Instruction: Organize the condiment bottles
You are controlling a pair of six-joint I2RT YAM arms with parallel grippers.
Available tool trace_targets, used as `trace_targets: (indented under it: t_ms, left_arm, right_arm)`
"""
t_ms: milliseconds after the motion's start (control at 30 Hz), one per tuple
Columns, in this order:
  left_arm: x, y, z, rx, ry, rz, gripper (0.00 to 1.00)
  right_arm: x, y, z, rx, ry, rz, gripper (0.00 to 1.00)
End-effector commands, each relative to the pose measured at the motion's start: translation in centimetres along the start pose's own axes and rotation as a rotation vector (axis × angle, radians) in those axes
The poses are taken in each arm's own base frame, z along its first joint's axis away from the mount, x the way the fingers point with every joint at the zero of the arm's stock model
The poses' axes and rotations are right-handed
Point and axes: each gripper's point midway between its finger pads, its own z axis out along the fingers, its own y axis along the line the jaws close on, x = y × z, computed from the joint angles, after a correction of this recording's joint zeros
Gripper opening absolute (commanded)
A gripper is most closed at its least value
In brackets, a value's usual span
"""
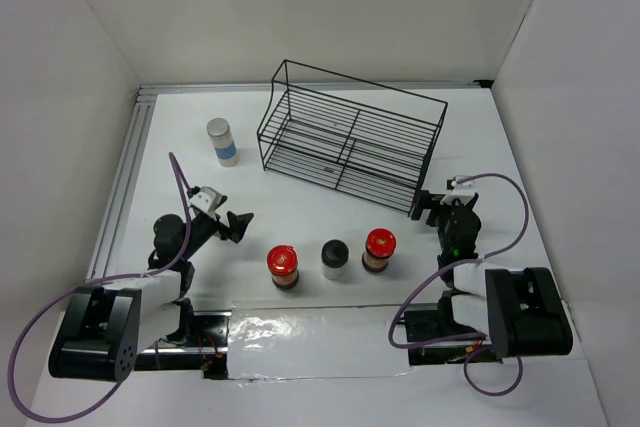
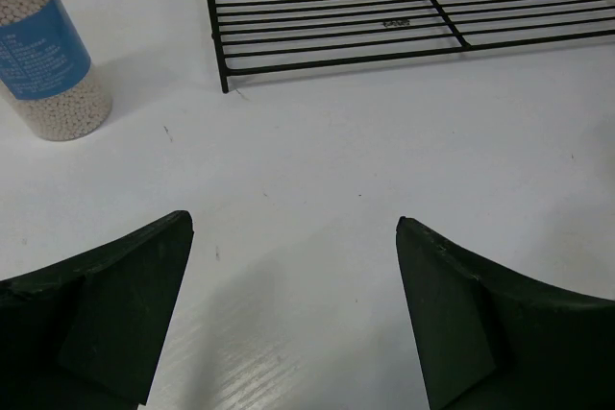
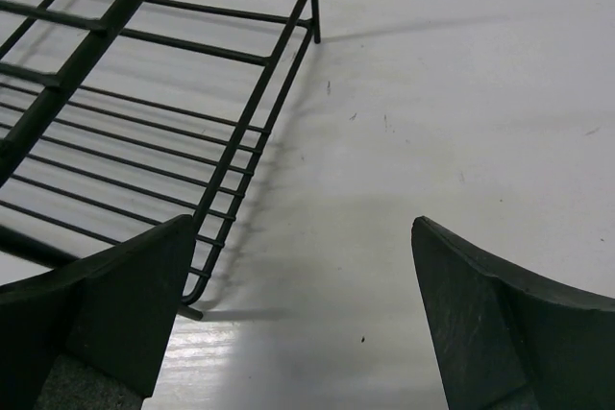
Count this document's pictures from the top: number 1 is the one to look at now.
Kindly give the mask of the black lid white bottle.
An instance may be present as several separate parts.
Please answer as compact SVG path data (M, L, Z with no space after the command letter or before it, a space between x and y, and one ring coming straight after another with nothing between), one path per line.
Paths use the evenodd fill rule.
M344 272L349 260L349 248L341 240L327 241L321 250L322 274L328 280L336 280Z

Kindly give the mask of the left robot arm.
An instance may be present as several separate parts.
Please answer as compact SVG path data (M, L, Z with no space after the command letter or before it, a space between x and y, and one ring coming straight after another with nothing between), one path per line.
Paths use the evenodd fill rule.
M49 354L50 375L121 383L155 342L193 341L198 323L187 297L195 274L190 258L213 237L239 243L253 218L228 212L223 223L198 212L190 226L175 214L157 219L142 276L73 291Z

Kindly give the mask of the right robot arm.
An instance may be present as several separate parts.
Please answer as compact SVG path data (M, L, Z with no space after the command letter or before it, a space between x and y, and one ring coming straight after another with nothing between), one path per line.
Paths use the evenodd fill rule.
M556 283L545 267L506 268L482 261L476 251L481 220L471 194L418 194L410 217L428 212L441 252L437 273L446 289L435 308L404 315L407 341L433 343L484 336L498 359L564 356L573 333Z

